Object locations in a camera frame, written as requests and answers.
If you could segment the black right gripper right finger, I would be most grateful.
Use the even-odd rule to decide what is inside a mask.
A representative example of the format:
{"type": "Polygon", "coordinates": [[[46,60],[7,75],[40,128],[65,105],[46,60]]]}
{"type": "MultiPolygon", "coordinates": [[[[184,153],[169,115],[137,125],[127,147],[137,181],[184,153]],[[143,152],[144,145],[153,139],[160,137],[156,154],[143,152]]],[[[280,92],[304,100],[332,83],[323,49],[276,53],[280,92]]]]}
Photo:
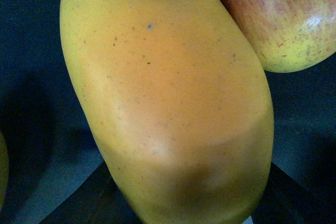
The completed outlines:
{"type": "Polygon", "coordinates": [[[271,163],[265,192],[251,218],[263,224],[335,223],[335,209],[271,163]]]}

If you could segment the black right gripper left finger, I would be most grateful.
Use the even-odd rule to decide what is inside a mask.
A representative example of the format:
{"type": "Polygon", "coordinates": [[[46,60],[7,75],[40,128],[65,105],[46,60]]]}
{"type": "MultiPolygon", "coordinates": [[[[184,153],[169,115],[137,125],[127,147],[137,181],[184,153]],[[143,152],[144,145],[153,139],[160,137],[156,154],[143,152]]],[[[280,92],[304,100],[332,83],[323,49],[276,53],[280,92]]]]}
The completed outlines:
{"type": "Polygon", "coordinates": [[[141,223],[101,163],[84,183],[42,223],[141,223]]]}

